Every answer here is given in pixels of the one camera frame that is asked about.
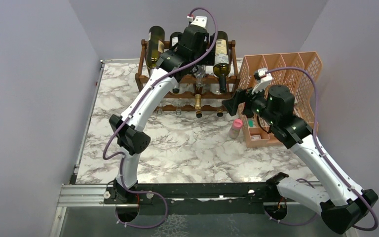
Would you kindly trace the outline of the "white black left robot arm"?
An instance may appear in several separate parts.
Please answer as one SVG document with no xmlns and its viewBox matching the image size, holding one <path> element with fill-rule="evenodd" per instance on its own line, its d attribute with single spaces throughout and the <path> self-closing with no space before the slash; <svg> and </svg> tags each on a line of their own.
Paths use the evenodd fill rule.
<svg viewBox="0 0 379 237">
<path fill-rule="evenodd" d="M 121 113 L 112 115 L 110 125 L 120 146 L 120 168 L 114 180 L 114 191 L 122 202 L 131 202 L 135 190 L 140 154 L 148 147 L 151 138 L 144 133 L 146 123 L 164 96 L 176 86 L 214 48 L 218 33 L 213 38 L 205 27 L 188 25 L 181 39 L 162 53 L 149 81 L 132 104 Z"/>
</svg>

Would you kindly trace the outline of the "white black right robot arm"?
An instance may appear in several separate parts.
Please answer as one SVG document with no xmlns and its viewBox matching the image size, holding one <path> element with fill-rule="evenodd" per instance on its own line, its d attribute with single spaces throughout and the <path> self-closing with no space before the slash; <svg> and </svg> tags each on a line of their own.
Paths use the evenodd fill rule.
<svg viewBox="0 0 379 237">
<path fill-rule="evenodd" d="M 313 139 L 310 125 L 294 114 L 294 103 L 295 97 L 287 86 L 273 85 L 268 94 L 253 88 L 238 89 L 222 105 L 233 116 L 244 104 L 244 115 L 265 120 L 274 137 L 296 154 L 325 188 L 320 192 L 278 173 L 267 180 L 266 197 L 272 201 L 292 199 L 320 215 L 329 229 L 342 235 L 370 212 L 379 197 L 374 190 L 364 190 L 355 183 Z"/>
</svg>

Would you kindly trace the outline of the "green wine bottle cream label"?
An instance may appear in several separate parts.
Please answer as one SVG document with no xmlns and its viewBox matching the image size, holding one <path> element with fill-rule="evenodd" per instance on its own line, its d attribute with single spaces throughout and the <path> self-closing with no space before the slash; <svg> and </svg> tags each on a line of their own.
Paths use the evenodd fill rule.
<svg viewBox="0 0 379 237">
<path fill-rule="evenodd" d="M 228 35 L 224 31 L 218 31 L 215 43 L 215 56 L 213 73 L 218 77 L 219 92 L 227 92 L 227 76 L 230 73 L 230 63 L 228 55 Z"/>
</svg>

